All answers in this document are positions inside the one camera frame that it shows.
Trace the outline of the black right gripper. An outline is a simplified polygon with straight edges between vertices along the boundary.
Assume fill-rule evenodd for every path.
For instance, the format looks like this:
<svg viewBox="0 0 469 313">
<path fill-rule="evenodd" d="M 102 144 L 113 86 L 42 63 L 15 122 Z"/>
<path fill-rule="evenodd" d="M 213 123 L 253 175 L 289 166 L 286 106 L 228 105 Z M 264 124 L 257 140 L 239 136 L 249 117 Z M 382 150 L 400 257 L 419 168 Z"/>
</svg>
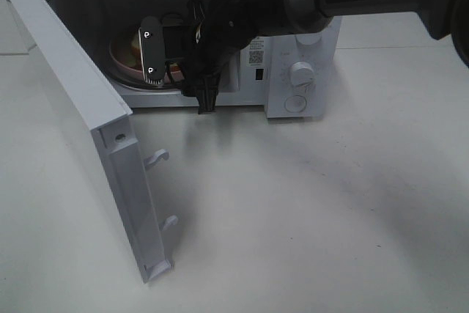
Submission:
<svg viewBox="0 0 469 313">
<path fill-rule="evenodd" d="M 181 93 L 196 97 L 199 114 L 214 112 L 221 70 L 231 57 L 258 36 L 285 33 L 284 0 L 210 0 L 185 37 Z"/>
</svg>

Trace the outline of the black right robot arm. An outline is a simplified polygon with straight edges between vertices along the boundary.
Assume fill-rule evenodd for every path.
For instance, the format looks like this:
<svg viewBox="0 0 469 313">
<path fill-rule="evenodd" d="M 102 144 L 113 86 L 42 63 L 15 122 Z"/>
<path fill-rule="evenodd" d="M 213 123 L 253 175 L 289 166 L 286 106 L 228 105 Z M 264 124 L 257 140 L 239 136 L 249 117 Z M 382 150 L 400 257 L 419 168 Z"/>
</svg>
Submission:
<svg viewBox="0 0 469 313">
<path fill-rule="evenodd" d="M 468 60 L 468 0 L 212 0 L 186 34 L 180 91 L 214 110 L 223 66 L 255 37 L 321 32 L 336 16 L 414 12 L 435 40 Z"/>
</svg>

